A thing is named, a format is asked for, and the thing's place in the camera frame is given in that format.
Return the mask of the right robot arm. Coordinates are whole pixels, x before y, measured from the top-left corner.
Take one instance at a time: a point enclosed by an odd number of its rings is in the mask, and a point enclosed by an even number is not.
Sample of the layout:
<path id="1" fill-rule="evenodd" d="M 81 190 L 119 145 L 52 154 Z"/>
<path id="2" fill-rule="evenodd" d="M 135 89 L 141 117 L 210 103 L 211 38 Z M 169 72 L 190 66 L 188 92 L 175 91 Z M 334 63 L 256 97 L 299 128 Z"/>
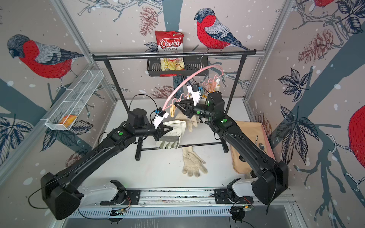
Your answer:
<path id="1" fill-rule="evenodd" d="M 176 102 L 175 106 L 188 118 L 194 115 L 206 118 L 211 130 L 228 142 L 248 162 L 257 180 L 252 184 L 256 198 L 265 205 L 282 194 L 289 183 L 289 169 L 285 162 L 277 162 L 256 146 L 224 110 L 221 92 L 212 92 L 205 104 L 194 104 L 192 99 Z"/>

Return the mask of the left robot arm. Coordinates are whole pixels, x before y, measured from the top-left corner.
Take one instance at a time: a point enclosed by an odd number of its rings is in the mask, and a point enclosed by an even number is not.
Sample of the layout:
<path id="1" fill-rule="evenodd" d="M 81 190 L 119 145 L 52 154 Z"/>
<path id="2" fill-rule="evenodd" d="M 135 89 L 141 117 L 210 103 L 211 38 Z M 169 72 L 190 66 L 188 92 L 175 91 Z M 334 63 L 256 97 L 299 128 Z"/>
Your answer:
<path id="1" fill-rule="evenodd" d="M 75 212 L 84 196 L 78 191 L 82 182 L 113 156 L 135 143 L 137 138 L 153 136 L 158 141 L 172 131 L 172 127 L 163 124 L 168 116 L 167 112 L 159 109 L 150 122 L 147 112 L 136 108 L 128 113 L 126 121 L 109 132 L 98 146 L 80 160 L 57 174 L 45 174 L 40 180 L 41 195 L 54 217 L 62 220 Z"/>

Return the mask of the knit glove black red cuff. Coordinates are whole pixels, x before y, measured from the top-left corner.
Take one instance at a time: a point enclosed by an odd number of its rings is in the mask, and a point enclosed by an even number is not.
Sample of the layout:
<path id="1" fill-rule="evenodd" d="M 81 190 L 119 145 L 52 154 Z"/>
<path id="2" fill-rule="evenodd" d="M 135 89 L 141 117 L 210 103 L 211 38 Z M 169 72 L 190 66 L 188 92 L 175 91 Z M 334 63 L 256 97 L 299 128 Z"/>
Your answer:
<path id="1" fill-rule="evenodd" d="M 186 125 L 188 126 L 189 132 L 193 131 L 193 127 L 195 127 L 195 128 L 198 127 L 198 122 L 197 122 L 196 116 L 192 116 L 191 118 L 188 118 L 186 115 L 179 112 L 176 115 L 175 120 L 186 121 Z"/>

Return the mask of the beige glove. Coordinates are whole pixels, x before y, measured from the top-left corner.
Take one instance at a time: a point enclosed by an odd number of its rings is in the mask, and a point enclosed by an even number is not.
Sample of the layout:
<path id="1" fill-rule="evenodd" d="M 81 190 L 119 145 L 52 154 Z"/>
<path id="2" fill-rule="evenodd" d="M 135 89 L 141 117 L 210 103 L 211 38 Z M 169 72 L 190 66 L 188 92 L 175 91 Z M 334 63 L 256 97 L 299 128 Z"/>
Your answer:
<path id="1" fill-rule="evenodd" d="M 174 120 L 165 122 L 164 125 L 170 126 L 173 129 L 156 142 L 156 147 L 160 149 L 177 149 L 185 132 L 186 121 Z"/>

